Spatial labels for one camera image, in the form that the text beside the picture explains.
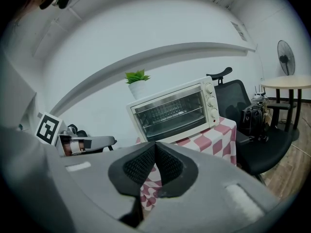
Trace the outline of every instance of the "green plant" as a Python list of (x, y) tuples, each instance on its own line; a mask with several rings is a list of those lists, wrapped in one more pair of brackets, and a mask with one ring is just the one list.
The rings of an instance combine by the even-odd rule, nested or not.
[(128, 84), (134, 83), (140, 80), (148, 80), (150, 76), (145, 76), (145, 70), (137, 71), (137, 72), (126, 72), (126, 80)]

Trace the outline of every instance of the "fan stand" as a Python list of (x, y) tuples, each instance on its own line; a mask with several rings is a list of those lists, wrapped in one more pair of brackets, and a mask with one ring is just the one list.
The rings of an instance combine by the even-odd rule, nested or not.
[(288, 70), (287, 62), (285, 63), (285, 66), (286, 66), (286, 71), (287, 71), (286, 75), (289, 76), (289, 75), (290, 75), (290, 72), (289, 72), (289, 70)]

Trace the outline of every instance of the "oven knob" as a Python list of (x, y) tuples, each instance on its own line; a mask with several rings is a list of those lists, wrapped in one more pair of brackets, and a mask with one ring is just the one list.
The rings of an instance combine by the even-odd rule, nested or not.
[(205, 86), (205, 90), (208, 94), (211, 94), (213, 91), (214, 91), (214, 86), (211, 84), (211, 83), (208, 83), (206, 86)]
[(210, 116), (212, 117), (212, 118), (216, 118), (217, 116), (218, 116), (218, 110), (217, 109), (212, 109), (211, 111), (210, 111)]
[(210, 97), (208, 100), (207, 100), (207, 105), (209, 107), (216, 107), (217, 105), (217, 101), (214, 97)]

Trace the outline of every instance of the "chair leg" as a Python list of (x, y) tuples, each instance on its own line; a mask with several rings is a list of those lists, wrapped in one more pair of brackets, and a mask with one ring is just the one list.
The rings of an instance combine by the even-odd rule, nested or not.
[(264, 182), (264, 180), (263, 180), (263, 178), (262, 178), (262, 176), (260, 174), (256, 174), (256, 175), (254, 175), (254, 177), (257, 180), (259, 180), (262, 184), (266, 185), (266, 183)]

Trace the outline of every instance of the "potted plant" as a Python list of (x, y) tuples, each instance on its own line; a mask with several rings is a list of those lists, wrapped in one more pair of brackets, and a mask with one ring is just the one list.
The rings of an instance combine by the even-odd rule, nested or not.
[(132, 92), (135, 99), (141, 99), (145, 97), (145, 82), (150, 79), (150, 76), (145, 75), (145, 70), (137, 72), (125, 73), (126, 80), (129, 84), (130, 91)]

